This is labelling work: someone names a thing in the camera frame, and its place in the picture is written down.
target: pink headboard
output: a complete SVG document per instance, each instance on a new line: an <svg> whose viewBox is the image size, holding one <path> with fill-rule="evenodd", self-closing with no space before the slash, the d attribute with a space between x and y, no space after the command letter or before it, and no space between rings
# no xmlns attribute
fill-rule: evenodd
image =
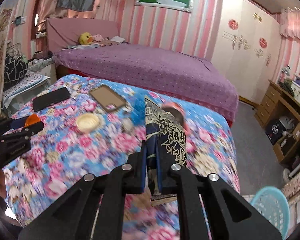
<svg viewBox="0 0 300 240"><path fill-rule="evenodd" d="M79 36L88 32L109 39L119 35L117 24L111 21L85 18L49 18L46 21L48 49L57 52L68 45L77 45Z"/></svg>

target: silver bolt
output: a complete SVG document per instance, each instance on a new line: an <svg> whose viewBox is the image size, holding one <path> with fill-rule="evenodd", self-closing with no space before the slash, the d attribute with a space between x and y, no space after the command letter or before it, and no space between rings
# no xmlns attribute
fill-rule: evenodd
<svg viewBox="0 0 300 240"><path fill-rule="evenodd" d="M171 165L171 169L173 171L180 171L181 170L181 166L179 164L172 164Z"/></svg>
<svg viewBox="0 0 300 240"><path fill-rule="evenodd" d="M124 171L129 171L129 170L132 169L132 166L131 166L131 164L126 163L126 164L122 165L121 168L122 168Z"/></svg>
<svg viewBox="0 0 300 240"><path fill-rule="evenodd" d="M94 180L94 175L91 173L88 173L83 178L85 181L92 181L92 180Z"/></svg>
<svg viewBox="0 0 300 240"><path fill-rule="evenodd" d="M209 179L212 181L217 181L219 179L219 176L215 173L212 173L209 175Z"/></svg>

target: black smartphone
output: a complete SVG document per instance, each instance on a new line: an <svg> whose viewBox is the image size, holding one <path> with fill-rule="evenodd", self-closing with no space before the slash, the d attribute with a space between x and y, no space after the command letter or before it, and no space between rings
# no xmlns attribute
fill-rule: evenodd
<svg viewBox="0 0 300 240"><path fill-rule="evenodd" d="M32 108L35 112L38 112L48 106L52 106L56 103L64 101L69 97L70 93L68 89L63 87L35 98L32 102Z"/></svg>

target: yellow duck plush toy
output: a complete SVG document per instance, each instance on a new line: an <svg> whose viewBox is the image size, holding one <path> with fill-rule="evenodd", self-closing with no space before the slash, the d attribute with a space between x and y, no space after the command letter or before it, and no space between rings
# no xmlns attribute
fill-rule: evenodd
<svg viewBox="0 0 300 240"><path fill-rule="evenodd" d="M90 45L93 42L93 37L90 33L82 33L79 37L80 45Z"/></svg>

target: brown phone case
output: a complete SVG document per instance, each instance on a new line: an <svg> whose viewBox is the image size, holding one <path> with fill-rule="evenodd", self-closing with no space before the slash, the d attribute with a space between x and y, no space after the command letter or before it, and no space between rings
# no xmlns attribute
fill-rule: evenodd
<svg viewBox="0 0 300 240"><path fill-rule="evenodd" d="M101 105L104 111L111 113L126 106L127 100L107 85L90 90L90 95Z"/></svg>

